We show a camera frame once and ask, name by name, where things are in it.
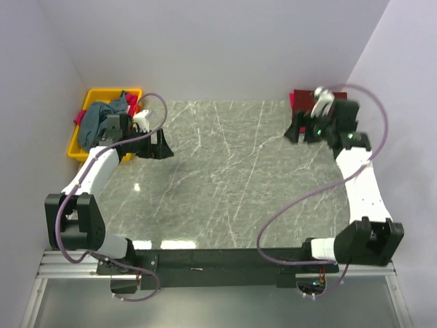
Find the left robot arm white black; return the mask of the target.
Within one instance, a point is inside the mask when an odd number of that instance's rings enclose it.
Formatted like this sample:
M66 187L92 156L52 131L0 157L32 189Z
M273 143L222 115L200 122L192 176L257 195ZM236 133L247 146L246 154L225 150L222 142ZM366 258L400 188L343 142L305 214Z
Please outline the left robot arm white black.
M83 250L103 262L112 263L118 273L132 273L138 264L133 242L107 232L98 198L114 169L127 154L144 159L166 159L174 153L161 126L150 128L150 111L133 116L111 114L107 125L89 150L87 160L73 181L60 193L44 201L49 244L71 263L69 251Z

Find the dark red t-shirt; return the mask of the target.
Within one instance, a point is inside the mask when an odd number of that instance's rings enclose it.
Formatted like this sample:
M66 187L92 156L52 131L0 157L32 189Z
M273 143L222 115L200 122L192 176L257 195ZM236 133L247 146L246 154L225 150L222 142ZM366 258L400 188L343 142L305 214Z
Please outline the dark red t-shirt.
M303 111L305 114L307 112L311 113L311 110L314 106L314 99L312 97L313 91L309 90L297 90L295 89L292 93L294 93L295 101L294 101L294 108L292 109L292 118L294 114L298 111ZM339 100L347 100L348 94L346 92L333 92L335 95L335 100L333 102L332 107L330 108L329 114L332 113L336 102ZM304 127L304 118L302 122L302 127L300 129L300 135L302 133L305 133L305 127Z

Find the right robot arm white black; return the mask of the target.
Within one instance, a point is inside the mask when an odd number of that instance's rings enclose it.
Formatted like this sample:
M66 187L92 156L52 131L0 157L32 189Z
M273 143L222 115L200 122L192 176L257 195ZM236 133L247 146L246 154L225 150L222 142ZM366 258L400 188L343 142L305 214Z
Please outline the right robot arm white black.
M353 100L334 100L328 115L298 111L292 116L285 137L298 143L304 133L307 143L325 141L345 180L350 208L346 228L333 238L309 238L309 250L301 253L300 266L316 272L325 261L342 264L386 266L404 237L404 227L395 223L386 209L374 174L368 135L357 129L359 105Z

